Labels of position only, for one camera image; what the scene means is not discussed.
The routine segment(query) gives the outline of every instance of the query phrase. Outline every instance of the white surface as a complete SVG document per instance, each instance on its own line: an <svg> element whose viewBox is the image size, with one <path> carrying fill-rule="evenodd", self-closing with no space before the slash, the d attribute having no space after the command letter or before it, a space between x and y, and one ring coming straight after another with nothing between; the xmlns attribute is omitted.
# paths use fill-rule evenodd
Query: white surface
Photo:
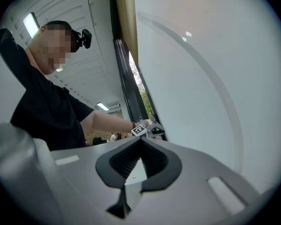
<svg viewBox="0 0 281 225"><path fill-rule="evenodd" d="M259 192L277 184L281 24L270 6L263 0L135 0L135 8L139 66L169 141L210 154ZM174 31L178 41L144 24L140 13Z"/></svg>
<svg viewBox="0 0 281 225"><path fill-rule="evenodd" d="M55 163L57 166L61 166L61 165L72 163L72 162L75 162L78 160L79 160L79 157L77 155L74 155L74 156L63 158L63 159L57 159L57 160L55 160Z"/></svg>
<svg viewBox="0 0 281 225"><path fill-rule="evenodd" d="M0 55L0 123L10 122L25 91Z"/></svg>
<svg viewBox="0 0 281 225"><path fill-rule="evenodd" d="M207 183L230 215L237 214L245 208L237 195L219 177L210 178Z"/></svg>
<svg viewBox="0 0 281 225"><path fill-rule="evenodd" d="M125 183L126 201L132 210L141 198L141 183L144 180L147 180L147 175L142 159L140 158Z"/></svg>

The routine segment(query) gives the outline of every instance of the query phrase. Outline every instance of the black t-shirt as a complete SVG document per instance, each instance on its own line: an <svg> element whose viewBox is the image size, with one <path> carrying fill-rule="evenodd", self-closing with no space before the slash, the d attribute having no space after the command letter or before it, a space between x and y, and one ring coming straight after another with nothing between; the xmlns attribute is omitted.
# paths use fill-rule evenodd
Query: black t-shirt
<svg viewBox="0 0 281 225"><path fill-rule="evenodd" d="M0 30L0 53L26 88L11 123L32 137L45 140L50 150L85 146L80 122L93 109L71 96L66 88L55 86L33 67L7 29Z"/></svg>

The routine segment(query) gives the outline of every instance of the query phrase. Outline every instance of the white wall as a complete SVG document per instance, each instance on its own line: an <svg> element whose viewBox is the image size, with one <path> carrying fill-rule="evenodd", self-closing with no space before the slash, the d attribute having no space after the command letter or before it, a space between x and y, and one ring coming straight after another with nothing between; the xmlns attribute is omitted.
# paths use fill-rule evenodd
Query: white wall
<svg viewBox="0 0 281 225"><path fill-rule="evenodd" d="M139 66L169 141L210 154L261 193L277 184L281 24L269 5L135 0L135 9Z"/></svg>

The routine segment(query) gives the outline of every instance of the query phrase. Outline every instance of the foliage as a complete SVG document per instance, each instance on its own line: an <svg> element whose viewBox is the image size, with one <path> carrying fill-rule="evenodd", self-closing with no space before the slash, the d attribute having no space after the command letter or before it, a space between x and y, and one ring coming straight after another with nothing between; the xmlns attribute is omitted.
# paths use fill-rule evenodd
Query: foliage
<svg viewBox="0 0 281 225"><path fill-rule="evenodd" d="M142 101L144 103L144 106L145 106L146 112L148 114L148 117L150 119L154 119L154 117L153 117L153 109L151 107L151 104L149 102L149 98L148 98L148 95L147 95L145 89L140 90L140 96L141 96L141 99L142 99Z"/></svg>
<svg viewBox="0 0 281 225"><path fill-rule="evenodd" d="M141 76L139 74L139 71L138 71L138 69L137 69L137 67L136 67L136 65L133 61L129 61L129 65L130 65L130 68L132 70L132 73L133 73L134 79L136 81L137 87L139 88L140 96L141 96L141 99L144 103L147 115L150 119L154 119L153 109L152 109L151 104L149 102L149 98L148 98L148 95L146 93L145 87L142 84Z"/></svg>

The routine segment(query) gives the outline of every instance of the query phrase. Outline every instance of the man's arm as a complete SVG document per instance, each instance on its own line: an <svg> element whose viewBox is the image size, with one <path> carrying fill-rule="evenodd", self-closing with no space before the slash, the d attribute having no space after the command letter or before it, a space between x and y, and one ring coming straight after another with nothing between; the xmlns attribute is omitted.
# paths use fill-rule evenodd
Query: man's arm
<svg viewBox="0 0 281 225"><path fill-rule="evenodd" d="M91 112L80 124L84 131L93 129L114 133L130 133L133 128L130 121L98 111Z"/></svg>

